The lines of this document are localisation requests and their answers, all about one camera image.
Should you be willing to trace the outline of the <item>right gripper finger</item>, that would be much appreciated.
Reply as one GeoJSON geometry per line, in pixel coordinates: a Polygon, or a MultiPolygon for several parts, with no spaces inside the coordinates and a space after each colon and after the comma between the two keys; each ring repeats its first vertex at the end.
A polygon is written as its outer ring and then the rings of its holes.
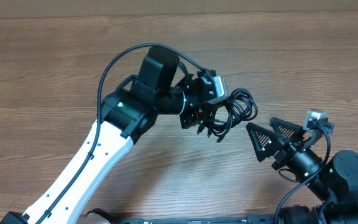
{"type": "Polygon", "coordinates": [[[281,150],[283,136],[254,123],[248,123],[246,129],[259,162],[274,156],[281,150]]]}
{"type": "Polygon", "coordinates": [[[306,131],[300,125],[272,117],[270,119],[270,126],[275,133],[285,137],[291,142],[303,142],[305,140],[304,134],[306,131]]]}

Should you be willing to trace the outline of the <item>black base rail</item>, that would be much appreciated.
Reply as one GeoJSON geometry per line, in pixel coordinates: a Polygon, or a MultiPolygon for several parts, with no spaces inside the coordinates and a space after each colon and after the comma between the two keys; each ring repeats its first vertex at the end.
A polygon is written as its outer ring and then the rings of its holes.
{"type": "Polygon", "coordinates": [[[247,215],[231,218],[114,218],[114,224],[274,224],[274,215],[247,215]]]}

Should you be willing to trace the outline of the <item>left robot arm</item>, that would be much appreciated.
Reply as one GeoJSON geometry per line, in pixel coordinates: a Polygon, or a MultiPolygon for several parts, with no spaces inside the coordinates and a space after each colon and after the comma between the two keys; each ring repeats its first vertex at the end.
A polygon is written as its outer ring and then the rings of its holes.
{"type": "Polygon", "coordinates": [[[182,128],[204,121],[227,98],[224,80],[181,52],[149,43],[137,74],[106,95],[97,95],[97,118],[84,143],[49,189],[23,213],[8,212],[3,223],[76,223],[96,189],[161,114],[180,118],[182,128]]]}

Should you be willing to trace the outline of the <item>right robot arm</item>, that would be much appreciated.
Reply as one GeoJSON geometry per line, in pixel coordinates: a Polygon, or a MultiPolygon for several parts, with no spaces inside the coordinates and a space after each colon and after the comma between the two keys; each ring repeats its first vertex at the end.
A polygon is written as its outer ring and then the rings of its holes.
{"type": "Polygon", "coordinates": [[[246,129],[258,161],[273,157],[274,170],[295,176],[297,185],[278,204],[274,223],[358,223],[358,153],[343,150],[330,155],[334,125],[327,118],[310,117],[305,126],[271,118],[269,129],[254,123],[246,129]],[[303,186],[321,205],[285,207],[303,186]]]}

